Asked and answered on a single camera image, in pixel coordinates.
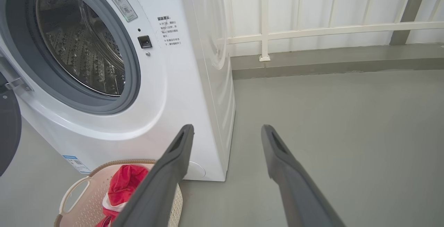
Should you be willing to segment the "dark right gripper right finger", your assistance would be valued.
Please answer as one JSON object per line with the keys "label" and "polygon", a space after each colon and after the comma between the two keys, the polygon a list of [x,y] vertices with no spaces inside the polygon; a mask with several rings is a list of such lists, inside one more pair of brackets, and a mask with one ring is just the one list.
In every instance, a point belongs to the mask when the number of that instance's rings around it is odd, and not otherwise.
{"label": "dark right gripper right finger", "polygon": [[343,227],[344,223],[271,125],[261,128],[268,176],[279,186],[289,227]]}

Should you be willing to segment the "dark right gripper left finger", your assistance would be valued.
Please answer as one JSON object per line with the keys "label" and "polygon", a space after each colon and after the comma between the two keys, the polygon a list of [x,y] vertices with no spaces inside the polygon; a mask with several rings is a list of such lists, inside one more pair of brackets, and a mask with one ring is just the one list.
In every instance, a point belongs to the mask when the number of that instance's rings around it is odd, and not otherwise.
{"label": "dark right gripper left finger", "polygon": [[187,174],[195,130],[184,125],[154,164],[112,227],[167,227],[176,188]]}

